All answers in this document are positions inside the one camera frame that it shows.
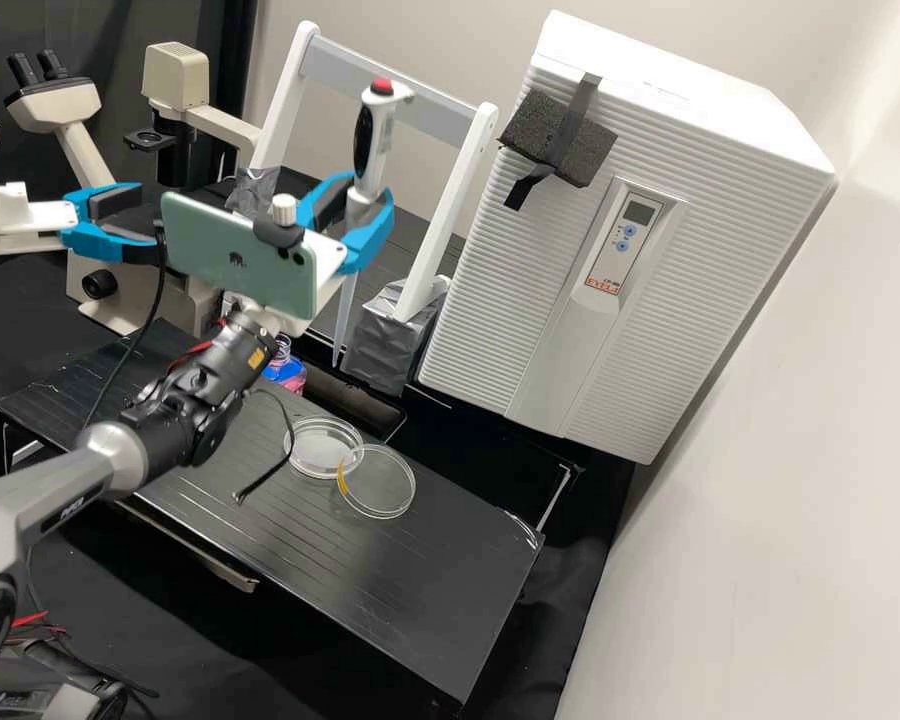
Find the black cable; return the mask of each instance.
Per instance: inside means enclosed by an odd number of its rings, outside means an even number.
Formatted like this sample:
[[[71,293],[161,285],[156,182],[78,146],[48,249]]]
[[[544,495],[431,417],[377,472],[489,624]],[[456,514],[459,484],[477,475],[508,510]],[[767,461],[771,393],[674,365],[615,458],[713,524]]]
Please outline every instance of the black cable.
[[[32,558],[33,558],[33,547],[30,547],[27,550],[27,561],[26,561],[27,562],[27,567],[26,567],[27,594],[30,596],[30,602],[33,603],[34,611],[41,612],[42,610],[46,610],[47,608],[40,601],[40,596],[37,595],[37,588],[33,584],[33,572],[31,571],[31,568],[30,568],[30,561]],[[114,670],[111,667],[107,667],[106,665],[98,665],[96,663],[87,661],[86,659],[81,657],[81,655],[76,650],[74,650],[73,645],[70,643],[70,641],[68,641],[65,637],[63,637],[63,635],[61,633],[54,633],[54,640],[56,640],[57,643],[59,643],[60,647],[62,647],[63,650],[74,660],[86,665],[88,668],[90,668],[91,670],[93,670],[96,673],[99,673],[100,675],[105,675],[106,677],[111,678],[112,680],[116,680],[117,682],[123,683],[131,691],[131,694],[133,692],[138,692],[138,693],[142,693],[143,695],[146,695],[147,697],[150,697],[150,698],[160,697],[160,693],[158,693],[156,690],[153,690],[152,688],[148,688],[145,685],[141,685],[137,682],[134,682],[133,680],[128,678],[123,673],[118,672],[117,670]]]
[[[143,699],[137,694],[136,690],[134,690],[132,688],[128,688],[127,695],[130,697],[131,700],[133,700],[137,705],[140,706],[140,709],[143,710],[143,714],[147,718],[147,720],[157,720],[157,716],[153,714],[153,710],[151,710],[150,706],[147,705],[143,701]]]
[[[252,483],[244,487],[242,490],[238,490],[233,493],[233,499],[236,501],[237,505],[243,505],[244,501],[250,496],[254,490],[263,485],[267,480],[273,477],[276,473],[284,468],[284,466],[290,462],[290,456],[293,455],[293,446],[297,441],[296,436],[293,434],[293,422],[290,420],[290,415],[287,413],[287,408],[283,404],[283,401],[274,393],[269,390],[265,390],[264,388],[254,388],[253,390],[247,391],[247,395],[255,395],[256,393],[261,393],[270,397],[280,406],[280,412],[283,413],[283,421],[287,425],[287,434],[290,435],[290,448],[287,450],[286,455],[284,455],[277,463],[267,470],[263,475],[258,477]]]
[[[147,330],[150,329],[150,326],[157,316],[157,310],[160,308],[160,300],[163,298],[163,285],[167,277],[167,244],[162,228],[157,228],[156,240],[157,267],[160,272],[157,276],[157,291],[153,295],[153,303],[150,305],[150,312],[147,313],[147,319],[143,321],[143,325],[140,326],[140,331],[137,333],[136,337],[133,338],[127,351],[123,354],[123,357],[120,358],[120,362],[117,363],[113,372],[110,373],[110,377],[107,378],[106,382],[103,383],[103,387],[100,388],[100,393],[97,395],[97,399],[93,401],[90,412],[88,412],[87,416],[83,419],[83,425],[80,426],[81,430],[90,424],[91,418],[93,418],[94,413],[97,412],[100,403],[103,402],[103,398],[110,390],[110,386],[113,385],[113,381],[116,380],[117,375],[123,369],[123,366],[126,365],[127,360],[129,360],[133,353],[136,352],[137,347],[140,345],[140,341],[143,340],[143,336],[147,334]]]

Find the petri dish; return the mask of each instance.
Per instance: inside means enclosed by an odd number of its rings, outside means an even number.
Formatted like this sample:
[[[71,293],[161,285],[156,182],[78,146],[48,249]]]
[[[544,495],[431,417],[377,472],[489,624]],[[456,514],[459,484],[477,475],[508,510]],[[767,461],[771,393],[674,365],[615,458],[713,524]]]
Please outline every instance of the petri dish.
[[[344,473],[360,464],[362,454],[356,449],[363,443],[357,429],[348,422],[332,417],[309,417],[293,424],[296,438],[290,464],[313,478],[332,480],[343,463]],[[283,438],[284,451],[290,450],[290,433]]]
[[[337,489],[357,512],[377,520],[390,520],[407,511],[417,492],[413,470],[406,460],[386,445],[361,445],[351,459],[359,458],[347,471],[346,463],[336,474]]]

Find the black foam pad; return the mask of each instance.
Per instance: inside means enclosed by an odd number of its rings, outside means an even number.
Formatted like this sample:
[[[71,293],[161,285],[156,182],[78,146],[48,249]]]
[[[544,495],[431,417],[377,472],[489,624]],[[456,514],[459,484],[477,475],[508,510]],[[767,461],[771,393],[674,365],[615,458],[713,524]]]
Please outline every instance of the black foam pad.
[[[527,93],[510,118],[500,142],[536,163],[551,164],[551,146],[568,106],[540,90]],[[617,135],[599,123],[582,118],[579,130],[554,164],[554,173],[575,187],[586,187],[597,174]]]

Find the white machine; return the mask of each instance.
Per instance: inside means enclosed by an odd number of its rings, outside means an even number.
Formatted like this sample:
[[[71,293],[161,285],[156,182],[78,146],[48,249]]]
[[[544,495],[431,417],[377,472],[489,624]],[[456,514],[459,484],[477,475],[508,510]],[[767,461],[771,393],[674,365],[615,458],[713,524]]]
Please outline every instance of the white machine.
[[[585,188],[502,149],[418,379],[641,463],[675,424],[794,243],[834,169],[772,93],[553,12],[520,93],[617,133]]]

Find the white wall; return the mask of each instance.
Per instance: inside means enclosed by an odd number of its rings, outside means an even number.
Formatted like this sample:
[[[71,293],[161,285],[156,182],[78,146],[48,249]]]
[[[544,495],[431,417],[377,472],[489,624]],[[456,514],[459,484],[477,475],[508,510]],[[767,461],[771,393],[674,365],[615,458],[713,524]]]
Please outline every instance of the white wall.
[[[770,88],[820,140],[838,169],[849,141],[830,117],[848,66],[863,67],[888,3],[875,0],[260,0],[245,115],[260,124],[301,20],[332,40],[472,104],[489,100],[505,120],[537,35],[551,9]],[[286,164],[317,176],[351,166],[355,102],[325,88],[308,90]],[[429,218],[455,151],[403,128],[388,160],[397,203]],[[488,153],[457,231],[466,234],[486,175]]]
[[[894,10],[834,108],[855,162],[611,550],[560,720],[900,718]]]

